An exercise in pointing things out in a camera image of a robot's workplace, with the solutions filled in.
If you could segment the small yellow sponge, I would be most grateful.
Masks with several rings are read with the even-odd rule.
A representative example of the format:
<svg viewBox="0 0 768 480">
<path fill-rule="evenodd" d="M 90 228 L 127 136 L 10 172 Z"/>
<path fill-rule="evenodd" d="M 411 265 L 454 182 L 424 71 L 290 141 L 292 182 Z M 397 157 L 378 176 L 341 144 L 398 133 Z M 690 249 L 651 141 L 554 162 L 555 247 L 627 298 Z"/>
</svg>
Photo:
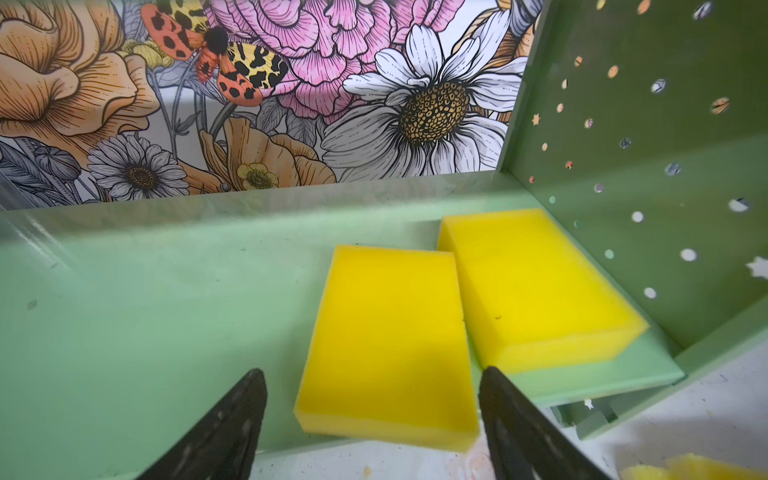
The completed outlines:
<svg viewBox="0 0 768 480">
<path fill-rule="evenodd" d="M 465 453 L 478 412 L 454 255 L 337 246 L 294 407 L 302 430 Z"/>
</svg>

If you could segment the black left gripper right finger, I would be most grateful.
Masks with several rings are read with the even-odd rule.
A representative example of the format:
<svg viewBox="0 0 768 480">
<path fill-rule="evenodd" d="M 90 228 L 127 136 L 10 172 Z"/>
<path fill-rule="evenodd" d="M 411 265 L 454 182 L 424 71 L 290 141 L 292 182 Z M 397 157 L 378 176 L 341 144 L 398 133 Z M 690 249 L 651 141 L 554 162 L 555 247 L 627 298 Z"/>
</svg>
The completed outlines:
<svg viewBox="0 0 768 480">
<path fill-rule="evenodd" d="M 479 405 L 497 479 L 605 479 L 497 368 L 482 372 Z"/>
</svg>

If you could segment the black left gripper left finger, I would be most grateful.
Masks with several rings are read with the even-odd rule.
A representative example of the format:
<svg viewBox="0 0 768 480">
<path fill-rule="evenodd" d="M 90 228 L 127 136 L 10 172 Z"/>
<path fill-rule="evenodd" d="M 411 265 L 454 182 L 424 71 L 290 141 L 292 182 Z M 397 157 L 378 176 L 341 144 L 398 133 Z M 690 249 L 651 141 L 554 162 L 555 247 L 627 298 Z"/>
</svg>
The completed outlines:
<svg viewBox="0 0 768 480">
<path fill-rule="evenodd" d="M 267 400 L 263 371 L 249 370 L 138 479 L 249 478 Z"/>
</svg>

